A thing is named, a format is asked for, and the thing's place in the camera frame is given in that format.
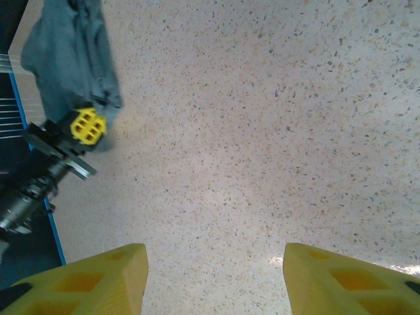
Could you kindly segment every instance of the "terrazzo floor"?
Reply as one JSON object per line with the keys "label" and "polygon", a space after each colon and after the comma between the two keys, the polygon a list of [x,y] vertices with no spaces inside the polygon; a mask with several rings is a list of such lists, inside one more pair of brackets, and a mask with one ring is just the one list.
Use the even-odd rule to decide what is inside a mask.
{"label": "terrazzo floor", "polygon": [[290,314],[287,242],[420,275],[418,1],[103,10],[125,107],[54,201],[68,262],[145,243],[143,314]]}

